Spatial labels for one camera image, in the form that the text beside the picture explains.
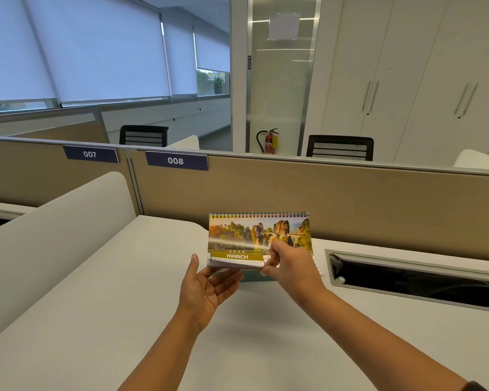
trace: floor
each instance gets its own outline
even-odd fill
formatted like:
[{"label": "floor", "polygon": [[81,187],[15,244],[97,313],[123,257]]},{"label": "floor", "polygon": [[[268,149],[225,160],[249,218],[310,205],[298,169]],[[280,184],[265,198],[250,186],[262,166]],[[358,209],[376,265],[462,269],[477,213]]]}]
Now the floor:
[{"label": "floor", "polygon": [[200,150],[232,151],[232,131],[230,126],[216,130],[213,133],[199,137]]}]

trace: spiral binding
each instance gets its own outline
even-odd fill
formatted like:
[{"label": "spiral binding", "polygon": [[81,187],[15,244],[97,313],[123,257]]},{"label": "spiral binding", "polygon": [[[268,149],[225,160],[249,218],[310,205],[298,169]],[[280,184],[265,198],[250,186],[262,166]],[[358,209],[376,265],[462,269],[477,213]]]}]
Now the spiral binding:
[{"label": "spiral binding", "polygon": [[280,213],[210,213],[210,218],[292,218],[309,217],[307,212],[280,212]]}]

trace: window blind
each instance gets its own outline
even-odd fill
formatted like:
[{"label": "window blind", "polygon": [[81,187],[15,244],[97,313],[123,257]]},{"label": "window blind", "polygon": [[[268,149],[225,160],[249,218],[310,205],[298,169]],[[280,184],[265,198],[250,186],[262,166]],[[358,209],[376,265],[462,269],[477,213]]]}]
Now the window blind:
[{"label": "window blind", "polygon": [[0,100],[53,97],[22,0],[0,0]]},{"label": "window blind", "polygon": [[172,94],[197,93],[192,15],[182,8],[163,8],[161,16]]},{"label": "window blind", "polygon": [[26,0],[60,100],[168,96],[157,12],[129,0]]},{"label": "window blind", "polygon": [[194,32],[198,68],[230,72],[230,35],[201,19],[195,21]]}]

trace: black mesh chair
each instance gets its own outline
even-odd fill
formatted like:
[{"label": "black mesh chair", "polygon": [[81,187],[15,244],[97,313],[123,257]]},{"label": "black mesh chair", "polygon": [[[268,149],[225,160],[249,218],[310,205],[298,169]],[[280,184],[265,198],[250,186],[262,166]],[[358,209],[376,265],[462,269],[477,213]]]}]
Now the black mesh chair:
[{"label": "black mesh chair", "polygon": [[168,127],[166,126],[126,124],[121,127],[119,143],[123,145],[166,147],[167,131]]},{"label": "black mesh chair", "polygon": [[306,156],[350,160],[373,160],[373,139],[348,135],[311,135]]}]

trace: cabinet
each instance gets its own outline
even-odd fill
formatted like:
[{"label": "cabinet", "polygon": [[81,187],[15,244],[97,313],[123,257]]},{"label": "cabinet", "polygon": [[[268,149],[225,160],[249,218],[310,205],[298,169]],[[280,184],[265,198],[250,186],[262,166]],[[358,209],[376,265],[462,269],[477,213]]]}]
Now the cabinet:
[{"label": "cabinet", "polygon": [[323,134],[375,141],[392,162],[448,0],[344,0]]},{"label": "cabinet", "polygon": [[452,165],[466,148],[489,150],[489,0],[450,0],[395,161]]}]

